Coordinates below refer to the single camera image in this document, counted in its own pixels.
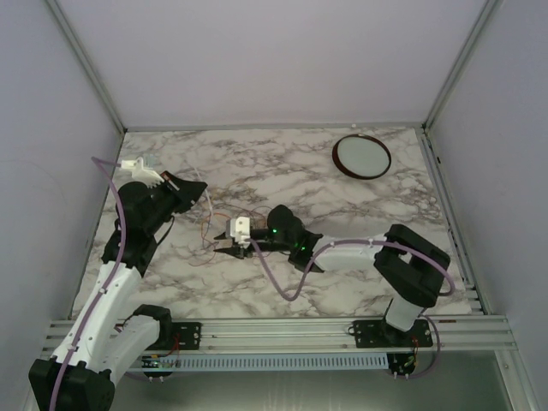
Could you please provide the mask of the right aluminium corner post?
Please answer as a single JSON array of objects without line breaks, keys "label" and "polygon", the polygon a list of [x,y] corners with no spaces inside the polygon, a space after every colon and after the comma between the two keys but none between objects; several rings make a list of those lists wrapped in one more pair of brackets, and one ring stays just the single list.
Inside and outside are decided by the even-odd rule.
[{"label": "right aluminium corner post", "polygon": [[425,134],[432,129],[447,104],[451,93],[458,81],[461,79],[467,65],[472,59],[477,46],[479,45],[486,29],[489,27],[497,11],[503,5],[500,0],[487,0],[483,2],[480,12],[475,19],[461,49],[457,53],[451,69],[446,76],[437,97],[434,99],[431,109],[428,111],[426,119],[421,124]]}]

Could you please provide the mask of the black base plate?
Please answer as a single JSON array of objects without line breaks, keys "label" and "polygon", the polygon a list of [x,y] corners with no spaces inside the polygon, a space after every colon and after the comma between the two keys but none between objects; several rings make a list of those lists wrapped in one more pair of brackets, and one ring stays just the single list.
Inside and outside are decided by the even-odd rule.
[{"label": "black base plate", "polygon": [[433,346],[430,325],[417,319],[409,331],[399,331],[383,319],[355,320],[349,327],[357,348],[430,348]]},{"label": "black base plate", "polygon": [[201,344],[202,324],[196,321],[175,321],[162,345],[163,350],[197,351]]}]

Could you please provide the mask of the white zip tie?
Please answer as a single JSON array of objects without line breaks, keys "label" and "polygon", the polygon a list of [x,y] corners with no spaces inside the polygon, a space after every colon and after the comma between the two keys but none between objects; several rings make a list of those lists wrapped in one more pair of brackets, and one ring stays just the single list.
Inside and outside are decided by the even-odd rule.
[{"label": "white zip tie", "polygon": [[211,196],[209,194],[209,191],[208,191],[208,186],[205,182],[205,180],[202,178],[200,172],[198,171],[198,169],[196,167],[194,167],[193,165],[190,165],[193,170],[194,170],[194,173],[196,174],[196,176],[198,177],[198,179],[200,180],[200,182],[203,182],[206,187],[205,187],[205,198],[206,198],[206,202],[207,202],[207,206],[208,206],[208,211],[209,211],[209,215],[208,217],[210,218],[210,221],[211,221],[211,218],[214,217],[214,210],[213,210],[213,206],[212,206],[212,202],[211,202]]}]

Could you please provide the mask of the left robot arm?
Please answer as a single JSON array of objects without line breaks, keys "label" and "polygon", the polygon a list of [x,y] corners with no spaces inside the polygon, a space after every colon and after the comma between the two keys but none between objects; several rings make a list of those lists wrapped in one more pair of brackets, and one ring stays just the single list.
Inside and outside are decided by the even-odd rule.
[{"label": "left robot arm", "polygon": [[77,320],[47,360],[28,373],[41,410],[107,410],[116,385],[147,349],[173,352],[178,338],[170,310],[144,304],[119,314],[157,251],[158,230],[189,211],[206,191],[168,171],[152,183],[139,178],[113,189],[117,219],[95,286]]}]

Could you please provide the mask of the aluminium front rail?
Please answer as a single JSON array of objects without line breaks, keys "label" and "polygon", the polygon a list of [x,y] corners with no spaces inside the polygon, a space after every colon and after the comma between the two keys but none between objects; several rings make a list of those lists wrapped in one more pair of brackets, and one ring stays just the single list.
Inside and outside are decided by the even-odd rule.
[{"label": "aluminium front rail", "polygon": [[[502,315],[433,316],[445,351],[514,350]],[[357,352],[352,318],[202,319],[202,354]]]}]

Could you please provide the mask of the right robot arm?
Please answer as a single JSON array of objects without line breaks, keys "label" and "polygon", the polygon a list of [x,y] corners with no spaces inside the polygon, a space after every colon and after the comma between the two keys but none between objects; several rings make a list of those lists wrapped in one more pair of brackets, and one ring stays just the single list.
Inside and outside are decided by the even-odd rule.
[{"label": "right robot arm", "polygon": [[231,218],[217,239],[230,241],[220,251],[237,259],[286,253],[304,276],[361,270],[372,263],[396,292],[379,326],[380,341],[390,347],[413,343],[420,315],[456,288],[447,272],[449,255],[402,224],[374,237],[336,238],[307,230],[287,206],[279,205],[268,214],[265,228],[253,228],[248,217]]}]

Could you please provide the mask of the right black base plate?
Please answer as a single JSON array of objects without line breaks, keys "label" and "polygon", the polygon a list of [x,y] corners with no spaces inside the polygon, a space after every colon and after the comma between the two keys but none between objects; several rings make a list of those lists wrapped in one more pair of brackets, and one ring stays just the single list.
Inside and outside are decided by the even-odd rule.
[{"label": "right black base plate", "polygon": [[355,320],[349,327],[357,348],[430,348],[433,346],[430,325],[417,319],[409,331],[399,331],[383,319]]}]

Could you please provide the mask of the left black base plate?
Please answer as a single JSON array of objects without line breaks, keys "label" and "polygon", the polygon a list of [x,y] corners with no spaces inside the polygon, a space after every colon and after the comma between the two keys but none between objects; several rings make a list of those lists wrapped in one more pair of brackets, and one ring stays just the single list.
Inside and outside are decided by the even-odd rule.
[{"label": "left black base plate", "polygon": [[197,351],[201,344],[202,324],[196,321],[175,321],[162,345],[163,350]]}]

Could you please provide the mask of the round brown-rimmed dish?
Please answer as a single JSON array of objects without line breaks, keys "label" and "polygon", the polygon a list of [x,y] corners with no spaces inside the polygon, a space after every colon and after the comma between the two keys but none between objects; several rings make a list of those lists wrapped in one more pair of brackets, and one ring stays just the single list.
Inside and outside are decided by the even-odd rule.
[{"label": "round brown-rimmed dish", "polygon": [[344,175],[356,180],[374,180],[385,175],[392,164],[387,146],[377,138],[364,134],[342,137],[333,147],[334,165]]}]

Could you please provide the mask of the aluminium corner post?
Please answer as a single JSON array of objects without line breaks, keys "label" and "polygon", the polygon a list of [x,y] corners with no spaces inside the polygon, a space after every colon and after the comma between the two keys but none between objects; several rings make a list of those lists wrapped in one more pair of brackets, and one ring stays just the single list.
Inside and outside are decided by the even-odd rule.
[{"label": "aluminium corner post", "polygon": [[431,109],[428,111],[426,119],[421,124],[425,134],[432,129],[447,104],[451,93],[458,81],[461,79],[467,65],[472,59],[477,46],[479,45],[486,29],[489,27],[497,11],[503,5],[500,0],[487,0],[483,2],[480,12],[475,19],[461,49],[457,53],[451,69],[446,76],[437,97],[434,99]]},{"label": "aluminium corner post", "polygon": [[105,83],[100,78],[99,72],[95,67],[89,53],[86,51],[86,47],[80,40],[80,37],[73,25],[70,23],[69,18],[64,12],[61,4],[56,0],[45,0],[45,5],[51,12],[52,18],[63,34],[63,37],[68,42],[69,49],[76,57],[85,77],[97,95],[99,102],[106,111],[116,131],[120,135],[125,135],[127,133],[127,128],[123,124],[116,105]]}]

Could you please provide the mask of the left aluminium corner post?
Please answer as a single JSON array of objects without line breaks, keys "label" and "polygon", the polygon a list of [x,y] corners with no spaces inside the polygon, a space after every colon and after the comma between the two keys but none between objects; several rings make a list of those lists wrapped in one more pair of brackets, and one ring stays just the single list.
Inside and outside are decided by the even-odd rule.
[{"label": "left aluminium corner post", "polygon": [[85,77],[97,95],[99,102],[106,111],[116,131],[120,135],[125,135],[127,133],[127,128],[123,124],[116,105],[105,83],[100,78],[99,72],[95,67],[89,53],[86,51],[86,47],[80,40],[80,37],[73,25],[70,23],[69,18],[64,12],[61,4],[56,0],[45,0],[45,5],[51,12],[52,18],[63,34],[63,37],[68,42],[69,49],[76,57]]}]

